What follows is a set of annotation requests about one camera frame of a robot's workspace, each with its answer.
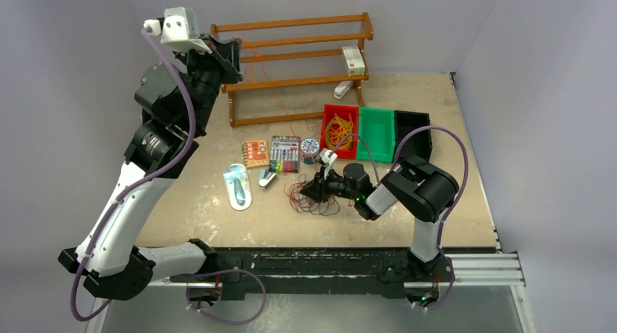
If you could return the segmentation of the red plastic bin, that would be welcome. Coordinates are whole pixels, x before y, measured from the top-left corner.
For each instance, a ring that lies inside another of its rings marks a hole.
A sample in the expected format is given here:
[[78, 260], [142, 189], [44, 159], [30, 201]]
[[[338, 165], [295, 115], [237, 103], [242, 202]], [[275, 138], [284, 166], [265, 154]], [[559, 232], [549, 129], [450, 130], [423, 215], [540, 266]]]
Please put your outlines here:
[[359, 131], [359, 108], [356, 106], [326, 104], [322, 113], [320, 147], [333, 150], [338, 143], [338, 158], [354, 160], [357, 154], [357, 138], [343, 139]]

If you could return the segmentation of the green plastic bin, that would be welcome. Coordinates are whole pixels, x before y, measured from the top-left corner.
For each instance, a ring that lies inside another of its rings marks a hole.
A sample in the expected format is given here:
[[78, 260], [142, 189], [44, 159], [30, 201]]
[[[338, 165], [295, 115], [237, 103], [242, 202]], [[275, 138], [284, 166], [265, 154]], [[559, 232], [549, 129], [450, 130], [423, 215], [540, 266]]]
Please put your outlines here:
[[391, 163], [393, 160], [396, 148], [394, 121], [393, 110], [359, 109], [358, 135], [366, 142], [376, 162]]

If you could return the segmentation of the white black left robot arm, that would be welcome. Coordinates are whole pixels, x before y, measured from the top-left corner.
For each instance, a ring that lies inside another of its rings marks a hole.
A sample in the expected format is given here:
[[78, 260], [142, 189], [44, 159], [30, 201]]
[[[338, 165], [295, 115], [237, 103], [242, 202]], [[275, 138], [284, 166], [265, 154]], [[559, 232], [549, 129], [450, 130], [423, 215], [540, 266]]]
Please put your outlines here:
[[206, 52], [175, 53], [183, 70], [160, 62], [143, 74], [134, 95], [142, 123], [124, 153], [106, 209], [83, 242], [58, 257], [94, 297], [129, 300], [161, 278], [191, 274], [209, 281], [216, 274], [215, 252], [196, 238], [162, 248], [135, 243], [158, 200], [197, 150], [220, 88], [242, 80], [242, 41], [208, 35], [202, 40]]

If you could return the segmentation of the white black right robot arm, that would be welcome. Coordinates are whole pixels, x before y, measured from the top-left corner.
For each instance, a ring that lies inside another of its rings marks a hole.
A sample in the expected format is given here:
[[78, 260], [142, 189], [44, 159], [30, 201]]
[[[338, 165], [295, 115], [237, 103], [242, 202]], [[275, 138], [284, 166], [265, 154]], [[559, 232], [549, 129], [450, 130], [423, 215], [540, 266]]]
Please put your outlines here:
[[415, 218], [412, 245], [407, 251], [410, 274], [425, 280], [437, 270], [442, 259], [440, 223], [453, 207], [460, 191], [449, 173], [419, 156], [395, 165], [375, 185], [360, 163], [345, 165], [342, 174], [322, 158], [321, 168], [300, 194], [315, 202], [331, 197], [345, 198], [365, 220], [374, 221], [400, 203]]

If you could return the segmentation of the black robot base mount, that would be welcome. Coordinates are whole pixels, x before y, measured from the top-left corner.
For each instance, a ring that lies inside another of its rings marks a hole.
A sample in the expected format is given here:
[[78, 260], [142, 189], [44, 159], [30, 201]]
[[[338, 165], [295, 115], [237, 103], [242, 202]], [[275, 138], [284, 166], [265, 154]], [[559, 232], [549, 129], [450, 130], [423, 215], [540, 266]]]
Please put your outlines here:
[[246, 294], [371, 294], [424, 304], [438, 300], [453, 282], [442, 256], [427, 273], [407, 266], [407, 247], [218, 247], [196, 275], [172, 282], [219, 288], [223, 300]]

